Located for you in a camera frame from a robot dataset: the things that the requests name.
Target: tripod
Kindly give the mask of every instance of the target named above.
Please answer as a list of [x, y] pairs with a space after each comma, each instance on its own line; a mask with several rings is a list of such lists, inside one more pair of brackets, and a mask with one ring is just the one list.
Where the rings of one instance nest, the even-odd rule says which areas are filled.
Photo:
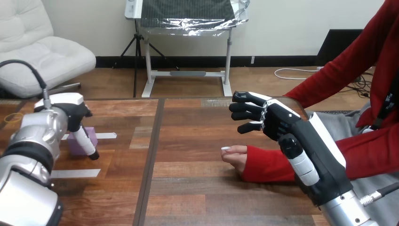
[[[120, 62], [122, 62], [123, 57], [126, 53], [126, 51], [129, 49], [129, 47], [132, 45], [132, 43], [136, 40], [136, 55], [135, 55], [135, 82], [134, 82], [134, 88], [133, 88], [133, 97], [136, 97], [136, 87], [137, 87], [137, 67], [138, 64], [140, 63], [138, 60], [141, 60], [141, 47], [140, 47], [140, 41], [144, 40], [144, 37], [138, 32], [137, 28], [137, 20], [135, 19], [135, 28], [136, 28], [136, 33], [133, 37], [133, 39], [130, 41], [129, 45], [126, 47], [126, 49], [123, 51], [123, 53], [120, 55]], [[155, 48], [151, 43], [149, 43], [150, 47], [155, 50], [164, 60], [169, 61], [165, 55], [163, 55], [157, 48]], [[180, 71], [180, 68], [178, 66], [175, 66], [176, 70]]]

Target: human hand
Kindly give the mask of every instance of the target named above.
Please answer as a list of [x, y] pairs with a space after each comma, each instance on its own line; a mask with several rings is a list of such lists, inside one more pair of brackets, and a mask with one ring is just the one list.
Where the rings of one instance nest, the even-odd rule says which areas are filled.
[[240, 175], [244, 172], [247, 163], [247, 146], [222, 147], [221, 155], [222, 160], [230, 163]]

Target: red sweater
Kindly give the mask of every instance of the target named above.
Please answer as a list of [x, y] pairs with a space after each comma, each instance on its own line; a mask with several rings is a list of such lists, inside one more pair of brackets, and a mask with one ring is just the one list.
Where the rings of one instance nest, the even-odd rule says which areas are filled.
[[[335, 60], [285, 96], [303, 107], [316, 104], [343, 89], [376, 63], [370, 93], [371, 108], [358, 127], [372, 125], [399, 69], [399, 0], [386, 0], [362, 34]], [[399, 170], [399, 112], [395, 107], [379, 130], [336, 142], [346, 159], [349, 178]], [[245, 181], [293, 181], [294, 171], [280, 150], [248, 146]]]

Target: chair leg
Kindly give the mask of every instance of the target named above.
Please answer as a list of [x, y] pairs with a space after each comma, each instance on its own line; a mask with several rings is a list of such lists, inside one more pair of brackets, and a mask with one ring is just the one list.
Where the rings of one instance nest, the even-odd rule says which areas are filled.
[[52, 94], [56, 94], [56, 93], [62, 93], [64, 90], [72, 89], [75, 87], [80, 89], [80, 86], [81, 86], [80, 83], [74, 83], [74, 84], [70, 84], [70, 85], [60, 86], [60, 87], [49, 90], [48, 94], [52, 95]]

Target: red sleeve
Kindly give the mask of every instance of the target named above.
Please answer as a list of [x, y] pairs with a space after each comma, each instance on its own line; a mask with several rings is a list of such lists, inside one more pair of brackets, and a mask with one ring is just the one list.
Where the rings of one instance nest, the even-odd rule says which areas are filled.
[[[399, 170], [399, 123], [337, 141], [351, 179]], [[248, 146], [242, 178], [249, 182], [293, 181], [294, 171], [280, 150]]]
[[342, 54], [285, 96], [306, 108], [334, 95], [370, 68], [377, 61], [397, 17], [398, 5], [395, 0], [386, 0], [362, 34]]

